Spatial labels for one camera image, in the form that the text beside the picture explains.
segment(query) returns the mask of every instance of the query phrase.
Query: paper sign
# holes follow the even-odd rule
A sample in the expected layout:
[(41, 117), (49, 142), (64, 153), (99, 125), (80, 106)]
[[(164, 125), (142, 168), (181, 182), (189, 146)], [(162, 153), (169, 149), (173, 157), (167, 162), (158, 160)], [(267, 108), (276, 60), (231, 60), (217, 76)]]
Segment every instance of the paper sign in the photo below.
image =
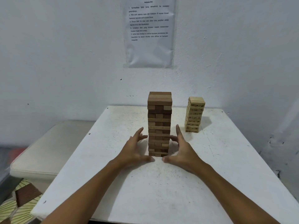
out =
[(176, 0), (125, 0), (128, 67), (172, 67)]

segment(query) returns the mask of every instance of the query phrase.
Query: white table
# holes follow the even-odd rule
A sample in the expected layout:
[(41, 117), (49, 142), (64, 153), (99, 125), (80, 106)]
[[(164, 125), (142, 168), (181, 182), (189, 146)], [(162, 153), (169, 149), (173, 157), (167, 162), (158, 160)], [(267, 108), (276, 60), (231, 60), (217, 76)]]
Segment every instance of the white table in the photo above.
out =
[[(186, 108), (173, 108), (171, 134), (185, 139), (221, 176), (281, 223), (299, 222), (299, 204), (221, 109), (206, 108), (199, 133), (184, 131)], [(130, 135), (147, 130), (147, 107), (109, 106), (32, 213), (45, 218), (113, 159)], [(147, 140), (140, 143), (147, 154)], [(170, 150), (175, 150), (175, 143)], [(122, 223), (232, 223), (207, 186), (176, 166), (155, 162), (123, 171), (93, 215)]]

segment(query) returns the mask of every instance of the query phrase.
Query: left hand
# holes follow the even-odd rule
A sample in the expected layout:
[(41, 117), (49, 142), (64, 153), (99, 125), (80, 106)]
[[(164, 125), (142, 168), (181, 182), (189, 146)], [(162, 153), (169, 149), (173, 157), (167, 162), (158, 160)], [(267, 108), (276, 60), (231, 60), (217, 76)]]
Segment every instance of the left hand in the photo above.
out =
[(137, 142), (142, 139), (147, 138), (147, 135), (142, 135), (143, 127), (141, 127), (133, 136), (130, 136), (130, 139), (127, 140), (125, 146), (115, 158), (123, 167), (129, 167), (136, 165), (142, 161), (144, 162), (153, 162), (154, 158), (151, 156), (140, 155), (138, 152)]

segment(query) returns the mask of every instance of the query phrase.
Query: white cushion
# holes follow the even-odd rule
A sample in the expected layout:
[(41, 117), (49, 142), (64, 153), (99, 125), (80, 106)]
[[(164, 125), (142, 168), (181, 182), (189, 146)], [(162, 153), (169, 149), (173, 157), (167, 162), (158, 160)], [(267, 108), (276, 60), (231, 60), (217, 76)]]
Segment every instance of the white cushion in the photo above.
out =
[(10, 165), (10, 174), (53, 180), (95, 122), (64, 121), (47, 131)]

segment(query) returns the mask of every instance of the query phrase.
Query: small wooden block tower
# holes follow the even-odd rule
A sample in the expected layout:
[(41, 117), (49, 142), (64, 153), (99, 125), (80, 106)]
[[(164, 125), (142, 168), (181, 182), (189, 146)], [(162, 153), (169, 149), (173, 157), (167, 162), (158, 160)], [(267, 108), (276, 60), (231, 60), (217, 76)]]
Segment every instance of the small wooden block tower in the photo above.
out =
[(168, 155), (171, 106), (171, 92), (150, 92), (147, 100), (150, 156)]
[(204, 111), (205, 101), (202, 97), (189, 97), (185, 118), (186, 132), (199, 132), (199, 125)]

